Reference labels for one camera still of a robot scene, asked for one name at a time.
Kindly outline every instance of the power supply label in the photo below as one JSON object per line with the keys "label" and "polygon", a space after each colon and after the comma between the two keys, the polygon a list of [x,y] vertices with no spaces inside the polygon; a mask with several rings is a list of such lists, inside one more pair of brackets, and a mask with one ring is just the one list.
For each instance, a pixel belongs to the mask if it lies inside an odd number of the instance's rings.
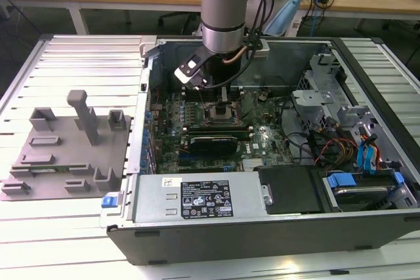
{"label": "power supply label", "polygon": [[234,216],[229,181],[182,182],[181,216],[184,219]]}

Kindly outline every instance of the sticker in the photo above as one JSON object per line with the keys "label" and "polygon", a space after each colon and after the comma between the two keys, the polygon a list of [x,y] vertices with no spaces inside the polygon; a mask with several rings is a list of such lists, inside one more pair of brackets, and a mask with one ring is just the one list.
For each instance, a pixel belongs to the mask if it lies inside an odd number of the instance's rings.
{"label": "sticker", "polygon": [[181,187],[181,177],[164,177],[162,178],[162,187]]}
{"label": "sticker", "polygon": [[229,181],[181,183],[181,213],[184,219],[234,216]]}
{"label": "sticker", "polygon": [[31,170],[32,173],[55,173],[54,169]]}

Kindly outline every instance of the motherboard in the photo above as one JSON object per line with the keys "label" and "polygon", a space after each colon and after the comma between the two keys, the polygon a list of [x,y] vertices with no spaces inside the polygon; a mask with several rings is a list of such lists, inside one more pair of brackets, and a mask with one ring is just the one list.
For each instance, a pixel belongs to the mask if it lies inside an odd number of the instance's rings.
{"label": "motherboard", "polygon": [[158,174],[241,172],[293,163],[278,122],[284,98],[269,90],[234,91],[222,110],[198,91],[154,99]]}

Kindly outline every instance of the floor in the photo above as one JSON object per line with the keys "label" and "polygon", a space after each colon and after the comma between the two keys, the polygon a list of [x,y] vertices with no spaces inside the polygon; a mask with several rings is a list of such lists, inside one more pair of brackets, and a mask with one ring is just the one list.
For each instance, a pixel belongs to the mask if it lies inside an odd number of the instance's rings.
{"label": "floor", "polygon": [[[165,12],[131,11],[132,23],[127,25],[121,10],[84,10],[91,34],[159,34],[179,35],[186,16],[165,19],[158,26],[158,17]],[[72,20],[66,9],[24,8],[24,14],[42,33],[75,34]],[[383,30],[384,20],[366,20],[361,31],[355,31],[356,19],[326,18],[315,28],[319,37],[379,37],[394,53],[406,62],[420,45],[419,32],[414,30],[415,21],[392,21]],[[309,36],[312,22],[303,25],[298,36]],[[197,28],[198,21],[190,24],[187,31]],[[0,96],[6,91],[37,41],[37,32],[19,17],[17,10],[10,12],[10,19],[0,22]],[[409,69],[420,77],[420,52],[409,63]]]}

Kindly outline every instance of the circuit board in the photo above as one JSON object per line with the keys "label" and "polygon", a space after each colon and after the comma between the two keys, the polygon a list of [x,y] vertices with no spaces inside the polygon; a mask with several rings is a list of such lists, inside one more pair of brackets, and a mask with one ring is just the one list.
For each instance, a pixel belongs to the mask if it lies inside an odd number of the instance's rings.
{"label": "circuit board", "polygon": [[293,156],[285,145],[284,133],[276,120],[280,98],[258,99],[259,90],[248,90],[232,103],[237,117],[230,118],[230,126],[249,130],[248,139],[237,143],[236,152],[226,157],[195,156],[183,149],[185,126],[192,129],[212,126],[205,118],[210,102],[187,102],[181,94],[170,95],[158,108],[155,120],[156,140],[162,143],[157,155],[158,174],[194,172],[252,171],[261,165],[293,163]]}

